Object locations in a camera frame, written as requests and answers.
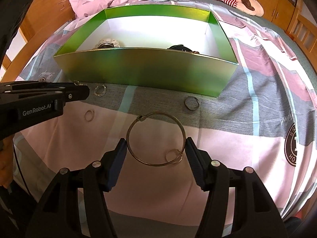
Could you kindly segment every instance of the human hand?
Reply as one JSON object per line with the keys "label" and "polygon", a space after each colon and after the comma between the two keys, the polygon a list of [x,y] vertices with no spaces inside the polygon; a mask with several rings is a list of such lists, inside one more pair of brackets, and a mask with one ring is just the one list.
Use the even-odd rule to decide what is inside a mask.
{"label": "human hand", "polygon": [[0,151],[0,186],[8,188],[13,180],[13,137],[3,139]]}

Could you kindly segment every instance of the metal bangle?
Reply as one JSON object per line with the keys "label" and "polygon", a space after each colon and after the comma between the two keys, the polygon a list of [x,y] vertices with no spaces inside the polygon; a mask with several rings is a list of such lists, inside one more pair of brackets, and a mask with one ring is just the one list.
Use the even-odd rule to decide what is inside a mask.
{"label": "metal bangle", "polygon": [[[147,162],[144,162],[142,161],[141,159],[139,159],[135,154],[134,152],[132,151],[131,149],[131,146],[130,146],[130,140],[129,140],[129,136],[130,136],[130,132],[133,128],[133,126],[138,122],[138,121],[144,121],[146,118],[148,118],[149,116],[151,115],[154,115],[154,114],[160,114],[160,115],[164,115],[170,119],[172,119],[173,121],[175,121],[177,123],[177,125],[179,126],[180,130],[182,131],[182,135],[183,135],[183,147],[182,149],[180,150],[180,154],[175,158],[173,159],[172,161],[168,161],[166,163],[163,163],[163,164],[150,164],[150,163],[147,163]],[[134,122],[130,125],[127,133],[126,133],[126,144],[127,144],[127,147],[129,149],[129,152],[131,153],[131,155],[137,160],[139,161],[140,163],[142,164],[145,164],[147,166],[154,166],[154,167],[158,167],[158,166],[167,166],[169,164],[172,164],[172,163],[177,163],[177,160],[183,156],[183,152],[184,152],[184,149],[185,149],[185,143],[186,143],[186,133],[185,133],[185,129],[183,127],[183,125],[181,124],[181,122],[174,116],[168,114],[168,113],[164,113],[164,112],[152,112],[152,113],[148,113],[147,115],[139,115],[135,120]]]}

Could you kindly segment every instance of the small ring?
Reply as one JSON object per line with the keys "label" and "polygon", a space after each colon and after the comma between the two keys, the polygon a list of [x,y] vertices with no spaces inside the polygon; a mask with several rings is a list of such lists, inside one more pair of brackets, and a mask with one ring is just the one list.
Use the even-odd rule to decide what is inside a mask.
{"label": "small ring", "polygon": [[102,97],[104,96],[104,94],[107,92],[107,87],[105,85],[101,85],[101,87],[103,87],[103,92],[101,94],[97,94],[97,90],[99,89],[99,85],[95,88],[95,91],[94,91],[94,95],[95,96],[98,96],[98,97]]}
{"label": "small ring", "polygon": [[[194,98],[194,99],[196,100],[197,106],[196,106],[195,108],[189,108],[188,105],[186,105],[186,101],[187,101],[189,98]],[[195,110],[197,110],[197,109],[200,107],[198,98],[197,98],[197,97],[192,97],[192,96],[187,97],[187,98],[185,99],[185,101],[184,101],[184,104],[185,104],[186,108],[187,108],[188,110],[191,110],[191,111],[195,111]]]}
{"label": "small ring", "polygon": [[[166,162],[168,162],[167,154],[168,154],[169,152],[171,152],[171,151],[174,151],[174,150],[177,150],[177,151],[180,153],[180,151],[179,151],[178,149],[171,149],[171,150],[167,151],[167,153],[165,154],[165,160],[166,160]],[[176,165],[176,164],[178,164],[180,161],[182,161],[182,159],[183,159],[183,153],[180,153],[180,154],[181,154],[180,159],[179,159],[177,162],[171,163],[172,165]]]}
{"label": "small ring", "polygon": [[[86,116],[87,116],[87,113],[89,113],[89,112],[92,113],[92,117],[91,117],[90,120],[87,120],[87,119],[86,119]],[[86,120],[87,122],[92,121],[92,120],[95,118],[95,111],[94,111],[94,110],[88,110],[88,111],[85,113],[84,118],[85,118],[85,120]]]}
{"label": "small ring", "polygon": [[[177,157],[175,157],[173,160],[168,161],[168,162],[163,163],[163,164],[150,164],[150,163],[147,163],[147,162],[142,161],[141,159],[139,159],[139,158],[134,154],[134,152],[132,151],[131,146],[130,146],[129,136],[130,136],[130,132],[131,132],[133,126],[134,126],[138,121],[144,121],[146,118],[148,118],[149,116],[154,115],[154,114],[164,115],[164,116],[167,116],[168,118],[172,119],[173,121],[175,121],[176,124],[179,126],[179,128],[180,128],[180,130],[181,130],[181,132],[182,132],[182,135],[183,135],[183,146],[182,146],[182,149],[179,150],[179,151],[180,151],[180,154],[179,154]],[[172,164],[172,163],[178,163],[178,162],[180,162],[181,159],[180,159],[179,161],[177,161],[177,159],[183,157],[183,152],[184,152],[184,149],[185,149],[185,143],[186,143],[186,133],[185,133],[185,129],[184,129],[182,123],[181,123],[175,116],[172,116],[172,115],[170,115],[170,114],[168,114],[168,113],[164,113],[164,112],[152,112],[152,113],[149,113],[149,114],[147,114],[147,115],[139,115],[139,116],[134,120],[134,122],[130,125],[130,127],[129,127],[127,133],[126,133],[126,145],[127,145],[127,147],[128,147],[128,150],[129,150],[130,154],[131,154],[137,161],[139,161],[140,163],[145,164],[145,165],[147,165],[147,166],[159,167],[159,166],[167,166],[167,165]]]}

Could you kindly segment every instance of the silver ring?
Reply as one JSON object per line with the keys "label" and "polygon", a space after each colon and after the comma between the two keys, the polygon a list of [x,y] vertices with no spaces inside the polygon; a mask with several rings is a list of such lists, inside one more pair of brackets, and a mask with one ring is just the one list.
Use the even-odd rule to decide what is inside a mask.
{"label": "silver ring", "polygon": [[99,89],[99,85],[95,88],[95,91],[94,91],[94,95],[95,96],[98,96],[98,97],[102,97],[106,92],[107,92],[107,87],[105,85],[101,85],[101,87],[103,87],[103,91],[101,94],[98,94],[97,93],[97,90]]}
{"label": "silver ring", "polygon": [[76,86],[83,86],[83,84],[80,83],[79,81],[73,81],[73,83],[74,83]]}
{"label": "silver ring", "polygon": [[[183,135],[183,147],[182,147],[181,150],[179,150],[179,151],[180,151],[179,155],[178,155],[177,157],[175,157],[173,160],[168,161],[168,162],[163,163],[163,164],[150,164],[150,163],[147,163],[147,162],[142,161],[141,159],[139,159],[139,158],[134,154],[134,152],[132,151],[131,146],[130,146],[129,136],[130,136],[130,133],[131,133],[131,130],[132,130],[133,126],[134,126],[138,121],[144,121],[146,118],[148,118],[149,116],[154,115],[154,114],[164,115],[164,116],[166,116],[166,117],[172,119],[173,121],[175,121],[176,124],[179,126],[180,130],[182,131],[182,135]],[[149,114],[147,114],[147,115],[139,115],[139,116],[134,120],[134,122],[130,125],[130,127],[129,127],[127,133],[126,133],[126,145],[127,145],[127,147],[128,147],[128,150],[129,150],[130,154],[131,154],[137,161],[139,161],[140,163],[145,164],[145,165],[147,165],[147,166],[159,167],[159,166],[167,166],[167,165],[172,164],[172,163],[178,163],[178,162],[180,162],[181,159],[180,159],[179,161],[177,161],[177,160],[178,160],[179,158],[182,158],[182,156],[183,156],[184,149],[185,149],[185,143],[186,143],[186,133],[185,133],[185,129],[184,129],[182,123],[181,123],[175,116],[172,116],[172,115],[170,115],[170,114],[168,114],[168,113],[164,113],[164,112],[152,112],[152,113],[149,113]]]}

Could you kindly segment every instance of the bed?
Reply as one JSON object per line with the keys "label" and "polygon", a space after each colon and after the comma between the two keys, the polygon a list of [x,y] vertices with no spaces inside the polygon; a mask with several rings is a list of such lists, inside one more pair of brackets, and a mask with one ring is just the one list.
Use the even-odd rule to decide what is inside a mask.
{"label": "bed", "polygon": [[[194,137],[197,146],[208,151],[212,158],[219,159],[231,168],[240,169],[248,164],[257,169],[282,218],[286,220],[296,214],[315,191],[317,175],[315,113],[312,113],[316,110],[314,90],[317,88],[317,77],[307,60],[314,66],[317,33],[300,16],[300,7],[294,14],[289,30],[296,44],[267,20],[246,15],[214,0],[150,0],[138,3],[179,4],[212,11],[221,22],[241,67],[217,99],[195,96],[200,102],[200,108],[196,111],[188,111],[183,104],[191,94],[87,83],[91,90],[106,85],[107,95],[100,98],[91,94],[85,102],[67,105],[62,117],[15,136],[21,169],[34,197],[37,200],[41,197],[61,167],[79,169],[100,159],[104,152],[113,149],[119,137],[125,137],[125,131],[136,115],[159,110],[176,116],[184,124],[188,136]],[[25,80],[45,77],[48,81],[68,81],[53,60],[53,55],[76,29],[67,28],[68,24],[57,33],[54,32],[74,19],[74,14],[67,1],[63,0],[46,10],[57,14],[55,20],[49,20],[42,27],[36,25],[38,20],[35,19],[31,28],[33,32],[26,30],[27,24],[21,26],[21,32],[25,33],[28,42],[8,66],[2,82],[14,81],[17,77]],[[39,54],[27,65],[44,42]],[[87,122],[83,117],[87,112],[93,112],[98,122],[104,125]],[[156,130],[169,128],[172,132],[146,134],[139,128],[134,138],[139,137],[140,144],[149,145],[147,140],[153,137],[166,139],[170,136],[178,140],[178,136],[174,135],[177,128],[170,122],[154,118],[148,124],[149,127],[155,126]],[[41,141],[36,138],[48,130],[51,130],[51,135],[44,135]],[[296,168],[293,157],[284,150],[292,130],[293,136],[294,130],[298,133]],[[70,140],[83,142],[70,143]],[[151,148],[158,152],[160,149],[164,147]],[[142,152],[143,156],[147,156],[146,151]],[[118,236],[129,237],[125,230],[133,232],[140,225],[150,226],[151,230],[139,230],[139,237],[194,236],[206,195],[195,186],[190,173],[186,160],[165,169],[153,169],[140,165],[128,155],[118,185],[106,195]],[[15,180],[23,186],[17,169]],[[234,191],[231,191],[224,234],[231,230],[233,198]],[[83,230],[87,231],[84,227],[82,196],[79,205]]]}

